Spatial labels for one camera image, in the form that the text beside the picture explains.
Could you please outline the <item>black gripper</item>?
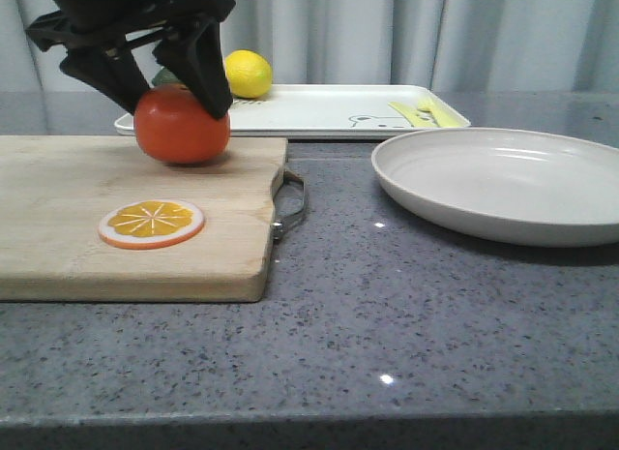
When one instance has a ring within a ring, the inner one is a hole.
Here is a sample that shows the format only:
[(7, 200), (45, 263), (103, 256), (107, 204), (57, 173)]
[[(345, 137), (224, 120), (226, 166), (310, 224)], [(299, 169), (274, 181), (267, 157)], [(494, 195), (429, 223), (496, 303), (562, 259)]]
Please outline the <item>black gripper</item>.
[(151, 30), (162, 39), (153, 53), (215, 119), (232, 105), (221, 55), (220, 23), (235, 0), (52, 0), (58, 10), (36, 18), (26, 35), (42, 51), (69, 49), (60, 71), (96, 89), (134, 114), (150, 86), (133, 55), (108, 56), (100, 48), (119, 46), (126, 35)]

